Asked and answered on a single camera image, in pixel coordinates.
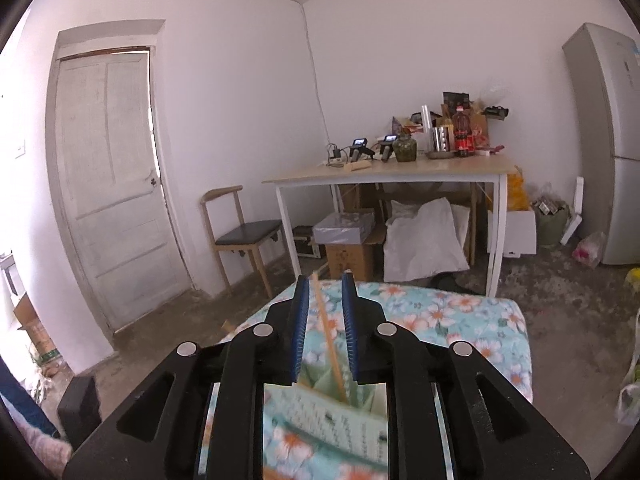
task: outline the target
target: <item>yellow object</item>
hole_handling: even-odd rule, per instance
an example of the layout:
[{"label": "yellow object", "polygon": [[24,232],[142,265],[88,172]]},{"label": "yellow object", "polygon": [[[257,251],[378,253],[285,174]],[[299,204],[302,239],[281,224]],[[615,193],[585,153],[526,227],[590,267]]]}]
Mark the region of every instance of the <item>yellow object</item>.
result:
[{"label": "yellow object", "polygon": [[[529,197],[524,190],[522,170],[516,166],[515,173],[507,175],[507,211],[528,211]],[[489,211],[494,210],[494,201],[489,200]]]},{"label": "yellow object", "polygon": [[631,285],[634,293],[640,292],[640,268],[631,269],[626,275],[625,283]]}]

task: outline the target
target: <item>white door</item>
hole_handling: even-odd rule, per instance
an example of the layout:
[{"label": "white door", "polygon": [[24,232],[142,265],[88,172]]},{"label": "white door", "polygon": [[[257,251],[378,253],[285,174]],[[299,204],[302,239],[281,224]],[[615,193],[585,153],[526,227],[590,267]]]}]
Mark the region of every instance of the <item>white door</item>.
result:
[{"label": "white door", "polygon": [[148,53],[60,62],[56,158],[77,256],[113,330],[191,286],[152,146]]}]

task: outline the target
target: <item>white wall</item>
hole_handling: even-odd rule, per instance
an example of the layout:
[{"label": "white wall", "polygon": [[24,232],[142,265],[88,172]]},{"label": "white wall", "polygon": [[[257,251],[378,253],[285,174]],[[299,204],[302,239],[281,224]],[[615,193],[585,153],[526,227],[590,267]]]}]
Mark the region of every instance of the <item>white wall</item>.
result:
[{"label": "white wall", "polygon": [[332,140],[388,131],[392,116],[442,91],[476,97],[493,78],[510,94],[493,145],[528,181],[573,195],[580,172],[575,101],[562,44],[584,22],[640,36],[618,0],[311,0],[305,5]]},{"label": "white wall", "polygon": [[[79,372],[111,346],[81,294],[52,209],[45,156],[49,70],[60,30],[116,20],[165,20],[154,67],[157,134],[188,270],[210,294],[222,290],[198,201],[206,190],[242,184],[245,218],[278,218],[274,173],[315,163],[324,152],[300,6],[289,0],[35,0],[15,64],[14,136],[18,215],[14,251],[34,307],[59,350]],[[290,201],[296,222],[330,209],[326,192]],[[235,226],[232,199],[212,208],[214,230]],[[282,242],[263,251],[272,259]],[[250,269],[225,255],[232,281]]]}]

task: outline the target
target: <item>white storage box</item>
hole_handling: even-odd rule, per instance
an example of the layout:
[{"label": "white storage box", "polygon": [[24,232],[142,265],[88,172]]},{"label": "white storage box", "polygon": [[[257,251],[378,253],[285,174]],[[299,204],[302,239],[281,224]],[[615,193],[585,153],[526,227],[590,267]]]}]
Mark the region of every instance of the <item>white storage box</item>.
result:
[{"label": "white storage box", "polygon": [[[494,214],[487,213],[488,241],[486,251],[489,252],[492,241],[492,224]],[[507,211],[507,228],[504,234],[504,256],[519,258],[522,254],[536,254],[536,215],[533,210]]]},{"label": "white storage box", "polygon": [[376,216],[372,212],[331,213],[314,225],[314,240],[321,245],[359,245],[369,236],[375,223]]}]

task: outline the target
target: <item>black chair seat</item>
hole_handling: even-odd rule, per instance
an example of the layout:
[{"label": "black chair seat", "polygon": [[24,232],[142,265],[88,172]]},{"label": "black chair seat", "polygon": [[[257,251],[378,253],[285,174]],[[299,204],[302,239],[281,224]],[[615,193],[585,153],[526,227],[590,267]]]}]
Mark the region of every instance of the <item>black chair seat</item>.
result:
[{"label": "black chair seat", "polygon": [[216,245],[251,245],[282,226],[282,220],[260,220],[241,224],[216,240]]}]

